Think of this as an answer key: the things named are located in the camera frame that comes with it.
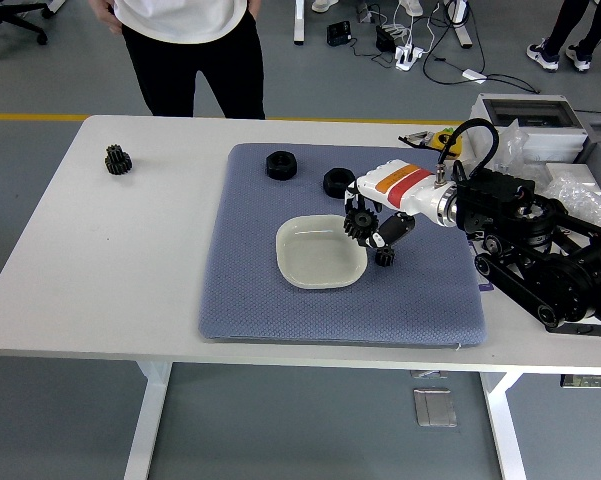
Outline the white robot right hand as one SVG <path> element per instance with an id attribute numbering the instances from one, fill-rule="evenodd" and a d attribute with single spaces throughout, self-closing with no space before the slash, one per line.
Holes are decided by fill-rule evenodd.
<path id="1" fill-rule="evenodd" d="M 361 246 L 388 248 L 414 229 L 418 214 L 450 226 L 447 210 L 454 192 L 453 184 L 438 186 L 422 167 L 389 161 L 346 188 L 344 231 Z"/>

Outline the person's right hand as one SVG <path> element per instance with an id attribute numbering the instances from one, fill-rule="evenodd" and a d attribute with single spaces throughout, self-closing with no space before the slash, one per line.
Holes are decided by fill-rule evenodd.
<path id="1" fill-rule="evenodd" d="M 95 17 L 104 24 L 111 33 L 120 35 L 122 23 L 115 15 L 114 0 L 89 0 L 88 4 Z"/>

